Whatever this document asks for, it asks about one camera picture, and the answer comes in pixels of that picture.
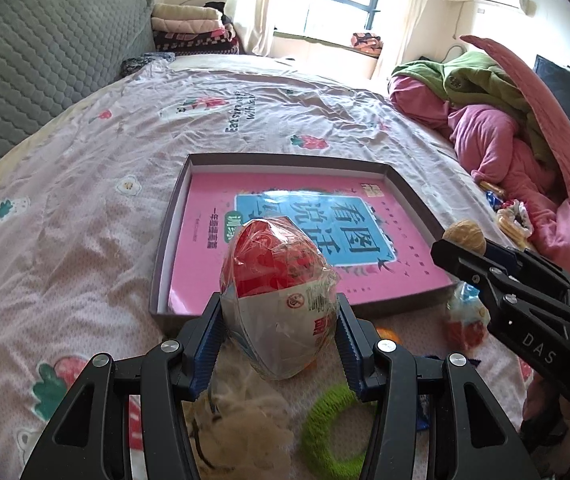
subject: headboard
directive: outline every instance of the headboard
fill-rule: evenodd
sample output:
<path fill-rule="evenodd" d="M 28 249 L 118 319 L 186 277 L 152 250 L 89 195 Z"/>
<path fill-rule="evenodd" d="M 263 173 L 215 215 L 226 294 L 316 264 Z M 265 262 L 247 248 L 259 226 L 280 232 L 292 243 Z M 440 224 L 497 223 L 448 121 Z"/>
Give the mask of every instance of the headboard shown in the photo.
<path fill-rule="evenodd" d="M 0 158 L 155 50 L 153 0 L 0 0 Z"/>

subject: pink bed sheet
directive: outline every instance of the pink bed sheet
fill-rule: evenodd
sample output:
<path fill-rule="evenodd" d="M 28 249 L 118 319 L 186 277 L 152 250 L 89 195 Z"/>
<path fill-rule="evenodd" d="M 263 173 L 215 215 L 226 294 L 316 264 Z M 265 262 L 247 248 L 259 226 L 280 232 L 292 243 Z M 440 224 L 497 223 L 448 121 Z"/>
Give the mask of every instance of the pink bed sheet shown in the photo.
<path fill-rule="evenodd" d="M 564 200 L 551 198 L 554 172 L 536 161 L 529 145 L 518 137 L 519 124 L 504 112 L 489 105 L 456 109 L 407 76 L 393 79 L 390 101 L 404 114 L 447 137 L 459 163 L 476 183 L 497 184 L 509 198 L 524 202 L 535 229 L 529 241 L 543 256 L 570 272 L 569 119 L 544 83 L 514 53 L 492 40 L 466 36 L 465 41 L 485 48 L 527 98 L 559 163 L 566 187 Z"/>

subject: green fuzzy ring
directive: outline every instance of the green fuzzy ring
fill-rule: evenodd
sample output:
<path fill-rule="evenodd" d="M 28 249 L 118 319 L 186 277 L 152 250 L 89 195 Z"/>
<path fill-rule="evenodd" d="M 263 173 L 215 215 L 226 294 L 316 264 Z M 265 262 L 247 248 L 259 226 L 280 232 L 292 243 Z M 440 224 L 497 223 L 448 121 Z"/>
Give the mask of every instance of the green fuzzy ring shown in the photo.
<path fill-rule="evenodd" d="M 316 401 L 303 424 L 300 449 L 309 470 L 321 480 L 354 480 L 361 474 L 365 453 L 339 462 L 329 449 L 329 437 L 336 418 L 359 400 L 346 384 L 327 390 Z"/>

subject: green blanket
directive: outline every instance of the green blanket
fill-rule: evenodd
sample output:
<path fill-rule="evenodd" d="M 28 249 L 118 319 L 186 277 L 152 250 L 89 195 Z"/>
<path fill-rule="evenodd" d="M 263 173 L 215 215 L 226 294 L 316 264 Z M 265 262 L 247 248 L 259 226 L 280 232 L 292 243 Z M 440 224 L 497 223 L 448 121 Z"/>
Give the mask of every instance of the green blanket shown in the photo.
<path fill-rule="evenodd" d="M 453 105 L 487 104 L 502 110 L 523 126 L 536 159 L 548 168 L 558 166 L 523 94 L 505 70 L 484 52 L 467 52 L 444 64 L 412 61 L 397 66 L 393 75 L 418 79 L 443 101 Z"/>

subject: curtain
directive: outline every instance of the curtain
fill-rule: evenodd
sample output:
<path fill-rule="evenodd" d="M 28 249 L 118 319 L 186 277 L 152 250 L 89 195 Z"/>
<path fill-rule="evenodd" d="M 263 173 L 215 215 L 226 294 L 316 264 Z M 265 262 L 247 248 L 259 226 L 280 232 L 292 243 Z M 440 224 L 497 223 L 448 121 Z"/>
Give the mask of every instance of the curtain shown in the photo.
<path fill-rule="evenodd" d="M 225 14 L 232 18 L 234 28 L 247 54 L 267 56 L 274 34 L 275 6 L 270 0 L 227 0 Z"/>
<path fill-rule="evenodd" d="M 372 75 L 387 79 L 392 70 L 403 62 L 403 56 L 412 37 L 412 32 L 421 18 L 427 0 L 379 0 L 382 9 L 375 27 L 382 36 L 383 50 Z"/>

